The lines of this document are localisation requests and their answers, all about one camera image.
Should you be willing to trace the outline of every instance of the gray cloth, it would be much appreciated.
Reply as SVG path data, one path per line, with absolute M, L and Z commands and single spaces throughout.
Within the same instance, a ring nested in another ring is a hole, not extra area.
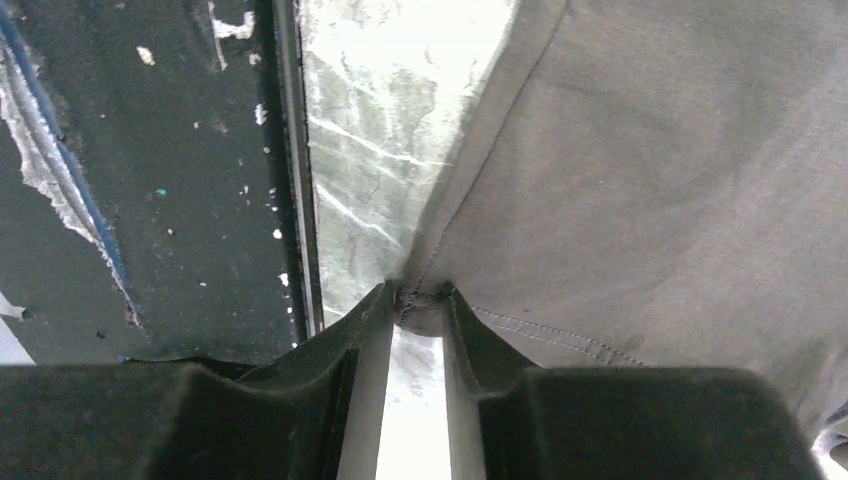
M 431 328 L 453 281 L 544 366 L 750 369 L 814 437 L 848 398 L 846 16 L 525 1 L 419 229 L 402 325 Z

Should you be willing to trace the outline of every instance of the gray fabric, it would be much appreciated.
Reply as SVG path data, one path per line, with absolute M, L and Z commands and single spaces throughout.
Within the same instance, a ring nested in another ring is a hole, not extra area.
M 750 369 L 813 438 L 848 398 L 846 13 L 524 2 L 402 324 L 450 280 L 542 365 Z

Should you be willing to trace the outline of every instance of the stitched seam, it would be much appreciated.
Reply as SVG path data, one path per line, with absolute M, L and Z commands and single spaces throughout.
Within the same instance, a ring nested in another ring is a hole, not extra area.
M 533 335 L 532 333 L 522 332 L 521 330 L 517 330 L 517 329 L 514 329 L 514 328 L 504 327 L 503 325 L 489 325 L 489 326 L 495 327 L 495 328 L 500 328 L 500 329 L 506 330 L 508 332 L 517 333 L 519 335 L 524 335 L 525 337 L 530 337 L 534 340 L 539 340 L 540 342 L 550 343 L 552 345 L 557 345 L 559 347 L 565 347 L 565 348 L 568 348 L 569 350 L 574 350 L 574 351 L 583 353 L 585 355 L 588 355 L 588 356 L 594 358 L 598 363 L 602 363 L 604 365 L 607 365 L 607 362 L 604 361 L 603 357 L 601 357 L 600 355 L 596 355 L 596 354 L 594 354 L 594 353 L 592 353 L 592 352 L 590 352 L 586 349 L 580 348 L 580 347 L 575 347 L 574 345 L 569 345 L 567 343 L 557 342 L 556 340 L 549 340 L 547 338 L 542 338 L 542 337 L 539 337 L 537 335 Z
M 612 347 L 610 347 L 609 345 L 607 345 L 607 344 L 605 344 L 605 343 L 603 343 L 603 342 L 599 342 L 598 340 L 595 340 L 595 339 L 593 339 L 593 338 L 591 338 L 591 337 L 587 337 L 587 336 L 585 336 L 585 335 L 580 335 L 580 334 L 577 334 L 577 333 L 567 332 L 567 331 L 565 331 L 565 330 L 561 330 L 561 329 L 559 329 L 559 328 L 553 328 L 553 327 L 548 327 L 548 326 L 545 326 L 545 325 L 540 325 L 540 324 L 538 324 L 538 323 L 531 322 L 531 321 L 529 321 L 529 320 L 524 320 L 524 319 L 521 319 L 521 318 L 515 318 L 515 317 L 510 317 L 510 316 L 508 316 L 508 315 L 503 315 L 503 314 L 500 314 L 500 313 L 495 313 L 495 312 L 492 312 L 492 311 L 486 310 L 485 308 L 480 308 L 480 307 L 471 307 L 471 308 L 472 308 L 473 310 L 477 310 L 478 312 L 483 312 L 483 313 L 488 314 L 488 315 L 491 315 L 491 316 L 493 316 L 493 317 L 499 317 L 499 318 L 503 318 L 503 319 L 505 319 L 505 320 L 513 320 L 513 321 L 516 321 L 516 322 L 518 322 L 518 323 L 523 323 L 523 324 L 525 324 L 525 325 L 528 325 L 528 326 L 531 326 L 531 327 L 536 327 L 536 328 L 539 328 L 539 329 L 541 329 L 541 330 L 545 330 L 545 331 L 548 331 L 548 332 L 551 332 L 551 333 L 558 333 L 558 334 L 560 334 L 560 335 L 567 335 L 567 336 L 569 336 L 569 337 L 579 338 L 580 340 L 585 340 L 585 341 L 587 341 L 587 342 L 589 342 L 589 343 L 591 343 L 591 344 L 593 344 L 593 345 L 597 345 L 597 346 L 599 346 L 599 347 L 603 348 L 604 350 L 606 350 L 606 351 L 608 351 L 608 352 L 610 352 L 610 353 L 613 353 L 613 354 L 615 354 L 615 355 L 618 355 L 618 356 L 619 356 L 619 357 L 621 357 L 621 358 L 624 358 L 624 359 L 626 359 L 626 360 L 629 360 L 630 362 L 632 362 L 632 363 L 634 363 L 634 364 L 636 364 L 636 365 L 639 365 L 640 367 L 648 367 L 648 366 L 649 366 L 647 363 L 644 363 L 644 362 L 641 362 L 641 361 L 639 361 L 639 360 L 636 360 L 635 358 L 631 357 L 630 355 L 627 355 L 627 354 L 626 354 L 626 353 L 624 353 L 624 352 L 621 352 L 621 351 L 619 351 L 619 350 L 616 350 L 615 348 L 612 348 Z
M 450 227 L 453 225 L 453 221 L 456 220 L 456 217 L 459 215 L 459 212 L 462 210 L 462 207 L 465 206 L 465 202 L 468 200 L 468 197 L 471 196 L 471 191 L 474 190 L 474 186 L 477 184 L 477 181 L 480 179 L 480 174 L 483 173 L 483 169 L 486 168 L 486 164 L 489 163 L 489 159 L 492 158 L 492 152 L 495 149 L 495 144 L 500 138 L 501 134 L 503 134 L 504 128 L 506 128 L 507 118 L 509 118 L 512 110 L 515 108 L 515 105 L 518 103 L 518 99 L 521 98 L 521 95 L 524 93 L 524 89 L 527 87 L 527 83 L 530 81 L 530 78 L 536 72 L 536 69 L 539 67 L 539 64 L 542 62 L 542 58 L 544 58 L 545 54 L 548 52 L 548 48 L 550 48 L 551 43 L 553 43 L 552 39 L 554 35 L 556 35 L 557 30 L 561 26 L 562 19 L 565 18 L 565 12 L 568 9 L 564 8 L 562 12 L 559 14 L 559 20 L 557 20 L 557 25 L 551 30 L 551 35 L 548 37 L 548 41 L 545 44 L 545 47 L 542 49 L 542 52 L 539 54 L 539 58 L 536 59 L 536 62 L 530 67 L 530 72 L 528 72 L 527 77 L 524 78 L 524 81 L 521 83 L 521 87 L 518 89 L 518 93 L 515 95 L 515 98 L 512 99 L 512 103 L 506 111 L 506 116 L 504 116 L 503 122 L 500 127 L 498 127 L 498 132 L 495 134 L 495 141 L 492 142 L 492 145 L 489 147 L 489 152 L 486 154 L 486 158 L 483 159 L 483 163 L 480 165 L 480 169 L 477 170 L 477 174 L 474 176 L 474 180 L 471 181 L 471 185 L 469 185 L 468 190 L 465 192 L 465 195 L 460 200 L 459 205 L 456 207 L 456 211 L 453 212 L 451 218 L 448 220 L 448 223 L 445 225 L 444 230 L 439 235 L 439 239 L 436 241 L 436 246 L 433 248 L 433 252 L 430 254 L 430 258 L 427 259 L 427 264 L 424 265 L 424 269 L 421 271 L 421 275 L 418 277 L 418 280 L 415 282 L 415 287 L 412 290 L 412 294 L 416 295 L 418 291 L 421 289 L 421 285 L 424 283 L 424 277 L 430 271 L 430 267 L 433 266 L 433 261 L 436 259 L 436 255 L 439 254 L 439 249 L 442 246 L 442 242 L 445 239 L 445 235 L 447 234 Z

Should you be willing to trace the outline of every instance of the stitching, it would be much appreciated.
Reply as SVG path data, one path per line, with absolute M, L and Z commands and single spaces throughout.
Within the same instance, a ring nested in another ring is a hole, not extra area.
M 562 19 L 565 18 L 565 12 L 567 9 L 563 9 L 560 12 L 559 20 L 557 21 L 557 25 L 551 30 L 551 35 L 548 37 L 548 41 L 545 44 L 545 47 L 542 49 L 542 52 L 539 54 L 539 57 L 536 59 L 535 63 L 532 67 L 530 67 L 530 71 L 527 74 L 527 77 L 524 78 L 524 81 L 521 83 L 521 87 L 518 89 L 518 93 L 515 95 L 515 98 L 512 99 L 512 103 L 507 109 L 506 116 L 501 122 L 500 127 L 498 127 L 498 132 L 495 135 L 495 141 L 492 142 L 492 145 L 489 147 L 489 152 L 486 154 L 486 158 L 483 159 L 483 163 L 480 165 L 480 169 L 477 170 L 477 174 L 474 176 L 474 180 L 471 181 L 471 185 L 469 185 L 468 190 L 466 190 L 465 195 L 460 200 L 459 205 L 456 207 L 456 211 L 453 212 L 451 218 L 448 220 L 448 223 L 445 225 L 444 230 L 442 230 L 441 235 L 439 235 L 439 239 L 436 241 L 436 246 L 433 248 L 433 252 L 430 254 L 430 258 L 427 259 L 427 264 L 424 266 L 424 269 L 421 271 L 421 275 L 418 277 L 418 281 L 415 282 L 415 287 L 412 290 L 412 295 L 416 295 L 418 291 L 421 289 L 421 285 L 424 283 L 424 277 L 430 271 L 430 267 L 433 266 L 433 261 L 436 259 L 436 255 L 439 254 L 439 249 L 442 246 L 442 242 L 445 239 L 445 235 L 448 230 L 450 230 L 451 225 L 453 225 L 453 221 L 456 220 L 457 216 L 459 216 L 460 210 L 465 206 L 466 200 L 471 195 L 471 191 L 474 190 L 474 186 L 477 184 L 477 181 L 480 179 L 480 174 L 483 172 L 483 169 L 486 168 L 486 164 L 489 163 L 489 159 L 492 158 L 492 152 L 495 149 L 495 144 L 497 143 L 497 139 L 503 134 L 504 128 L 506 128 L 506 119 L 510 116 L 513 109 L 515 109 L 515 105 L 518 103 L 518 99 L 521 98 L 521 94 L 524 93 L 524 88 L 527 87 L 527 83 L 530 81 L 530 78 L 536 72 L 536 69 L 539 67 L 539 64 L 542 62 L 542 58 L 544 58 L 545 54 L 550 48 L 552 43 L 552 38 L 556 35 L 557 30 L 559 30 L 560 24 L 562 23 Z
M 569 345 L 567 343 L 557 342 L 556 340 L 548 340 L 547 338 L 542 338 L 542 337 L 539 337 L 537 335 L 533 335 L 532 333 L 522 332 L 521 330 L 516 330 L 516 329 L 513 329 L 513 328 L 509 328 L 509 327 L 504 327 L 503 325 L 489 325 L 489 326 L 495 327 L 495 328 L 500 328 L 500 329 L 506 330 L 508 332 L 517 333 L 519 335 L 524 335 L 525 337 L 530 337 L 534 340 L 539 340 L 541 342 L 550 343 L 552 345 L 557 345 L 557 346 L 560 346 L 560 347 L 565 347 L 565 348 L 568 348 L 570 350 L 574 350 L 574 351 L 586 354 L 586 355 L 594 358 L 595 360 L 597 360 L 598 363 L 603 363 L 603 364 L 607 363 L 603 360 L 603 358 L 600 355 L 596 355 L 596 354 L 594 354 L 594 353 L 592 353 L 592 352 L 590 352 L 586 349 L 580 348 L 580 347 L 575 347 L 574 345 Z
M 473 307 L 473 306 L 472 306 L 471 308 L 472 308 L 473 310 L 477 310 L 478 312 L 483 312 L 483 313 L 488 314 L 488 315 L 491 315 L 491 316 L 493 316 L 493 317 L 499 317 L 499 318 L 503 318 L 503 319 L 506 319 L 506 320 L 513 320 L 513 321 L 516 321 L 516 322 L 519 322 L 519 323 L 523 323 L 523 324 L 528 325 L 528 326 L 531 326 L 531 327 L 536 327 L 536 328 L 539 328 L 539 329 L 541 329 L 541 330 L 545 330 L 545 331 L 548 331 L 548 332 L 551 332 L 551 333 L 558 333 L 558 334 L 561 334 L 561 335 L 567 335 L 567 336 L 569 336 L 569 337 L 573 337 L 573 338 L 579 338 L 580 340 L 585 340 L 585 341 L 587 341 L 587 342 L 589 342 L 589 343 L 591 343 L 591 344 L 593 344 L 593 345 L 597 345 L 597 346 L 599 346 L 599 347 L 603 348 L 604 350 L 606 350 L 606 351 L 608 351 L 608 352 L 610 352 L 610 353 L 613 353 L 613 354 L 618 355 L 618 356 L 620 356 L 620 357 L 622 357 L 622 358 L 624 358 L 624 359 L 627 359 L 627 360 L 629 360 L 630 362 L 632 362 L 632 363 L 634 363 L 634 364 L 636 364 L 636 365 L 639 365 L 640 367 L 648 367 L 648 366 L 649 366 L 647 363 L 644 363 L 644 362 L 641 362 L 641 361 L 639 361 L 639 360 L 636 360 L 635 358 L 631 357 L 630 355 L 627 355 L 627 354 L 626 354 L 626 353 L 624 353 L 624 352 L 621 352 L 621 351 L 619 351 L 619 350 L 616 350 L 615 348 L 612 348 L 612 347 L 610 347 L 609 345 L 607 345 L 607 344 L 605 344 L 605 343 L 603 343 L 603 342 L 599 342 L 599 341 L 597 341 L 597 340 L 595 340 L 595 339 L 593 339 L 593 338 L 591 338 L 591 337 L 587 337 L 587 336 L 585 336 L 585 335 L 580 335 L 580 334 L 577 334 L 577 333 L 567 332 L 567 331 L 565 331 L 565 330 L 561 330 L 561 329 L 559 329 L 559 328 L 553 328 L 553 327 L 548 327 L 548 326 L 545 326 L 545 325 L 540 325 L 540 324 L 538 324 L 538 323 L 534 323 L 534 322 L 531 322 L 531 321 L 529 321 L 529 320 L 524 320 L 524 319 L 521 319 L 521 318 L 515 318 L 515 317 L 510 317 L 510 316 L 508 316 L 508 315 L 503 315 L 503 314 L 500 314 L 500 313 L 495 313 L 495 312 L 492 312 L 492 311 L 486 310 L 485 308 Z

